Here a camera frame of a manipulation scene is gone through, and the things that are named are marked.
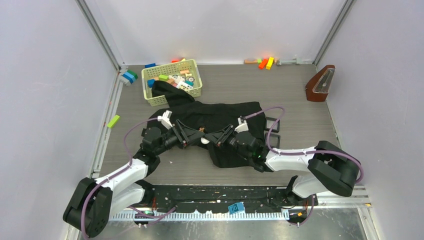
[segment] yellow basket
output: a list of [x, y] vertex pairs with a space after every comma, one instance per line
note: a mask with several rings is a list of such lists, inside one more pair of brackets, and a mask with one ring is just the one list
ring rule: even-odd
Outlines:
[[194, 98], [200, 97], [202, 94], [202, 80], [199, 75], [196, 61], [194, 59], [190, 59], [143, 69], [141, 71], [141, 81], [143, 85], [144, 99], [146, 99], [152, 107], [167, 104], [168, 102], [164, 95], [155, 97], [152, 96], [152, 89], [147, 85], [147, 81], [152, 78], [159, 77], [161, 74], [166, 76], [175, 74], [179, 75], [180, 71], [183, 70], [189, 70], [192, 77], [194, 77], [193, 89], [188, 90], [187, 93]]

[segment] blue block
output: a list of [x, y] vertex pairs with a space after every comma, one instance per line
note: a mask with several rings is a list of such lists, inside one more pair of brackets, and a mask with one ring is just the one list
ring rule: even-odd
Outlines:
[[153, 87], [153, 84], [154, 84], [154, 83], [155, 83], [155, 80], [154, 80], [154, 79], [147, 80], [147, 86], [148, 86], [149, 88]]
[[239, 213], [245, 210], [245, 206], [242, 202], [236, 202], [228, 206], [229, 214]]
[[123, 76], [128, 79], [131, 84], [136, 81], [136, 77], [129, 72], [124, 73]]
[[156, 67], [156, 63], [144, 65], [144, 68], [151, 68], [151, 67]]

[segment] brown wooden metronome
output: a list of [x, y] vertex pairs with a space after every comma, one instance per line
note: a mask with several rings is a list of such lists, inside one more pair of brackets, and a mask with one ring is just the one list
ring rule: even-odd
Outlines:
[[336, 67], [327, 65], [306, 84], [306, 99], [311, 102], [324, 102], [329, 94], [331, 80]]

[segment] black cloth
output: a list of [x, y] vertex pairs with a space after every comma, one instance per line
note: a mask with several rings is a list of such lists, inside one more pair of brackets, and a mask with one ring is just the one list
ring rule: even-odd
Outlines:
[[[163, 108], [156, 111], [150, 118], [161, 116], [166, 110], [172, 111], [171, 122], [180, 120], [184, 125], [192, 129], [204, 128], [205, 133], [217, 132], [228, 124], [238, 126], [238, 118], [261, 111], [259, 102], [244, 102], [237, 104], [205, 104], [195, 101], [194, 98], [183, 90], [177, 89], [167, 82], [155, 81], [152, 92], [163, 93], [169, 104], [169, 108]], [[265, 142], [265, 114], [249, 118], [247, 125], [249, 132], [260, 140]], [[147, 127], [158, 127], [162, 133], [167, 129], [159, 121], [150, 121]], [[199, 147], [208, 149], [209, 155], [219, 168], [237, 168], [248, 166], [248, 162], [243, 157], [237, 155], [230, 147], [217, 148], [212, 143], [207, 146], [200, 144]]]

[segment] white wall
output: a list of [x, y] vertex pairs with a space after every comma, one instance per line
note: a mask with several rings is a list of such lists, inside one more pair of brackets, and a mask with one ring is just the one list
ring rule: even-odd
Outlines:
[[344, 0], [89, 0], [127, 65], [241, 63], [275, 56], [313, 61]]
[[423, 238], [423, 11], [418, 0], [357, 1], [319, 66], [335, 65], [327, 103], [387, 240]]
[[0, 239], [60, 240], [116, 76], [74, 0], [2, 1]]

